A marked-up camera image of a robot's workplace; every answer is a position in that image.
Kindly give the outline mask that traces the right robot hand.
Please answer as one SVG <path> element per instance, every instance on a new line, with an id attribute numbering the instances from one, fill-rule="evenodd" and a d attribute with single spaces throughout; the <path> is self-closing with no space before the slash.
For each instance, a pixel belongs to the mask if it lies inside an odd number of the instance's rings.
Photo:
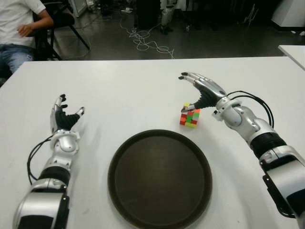
<path id="1" fill-rule="evenodd" d="M 190 82 L 200 92 L 199 100 L 194 104 L 190 104 L 183 108 L 181 110 L 182 113 L 187 113 L 196 109 L 215 107 L 220 99 L 227 96 L 225 90 L 221 86 L 201 74 L 183 72 L 178 79 Z"/>

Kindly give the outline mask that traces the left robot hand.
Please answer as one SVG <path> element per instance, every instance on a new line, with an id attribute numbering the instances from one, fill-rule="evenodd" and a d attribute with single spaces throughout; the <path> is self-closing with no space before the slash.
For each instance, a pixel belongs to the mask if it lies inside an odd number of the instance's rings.
<path id="1" fill-rule="evenodd" d="M 65 102 L 66 94 L 61 94 L 55 101 L 50 115 L 50 127 L 51 133 L 54 134 L 59 130 L 70 131 L 72 127 L 78 122 L 78 120 L 84 115 L 85 108 L 81 107 L 74 114 L 66 114 L 64 111 L 68 107 L 67 104 L 62 104 Z"/>

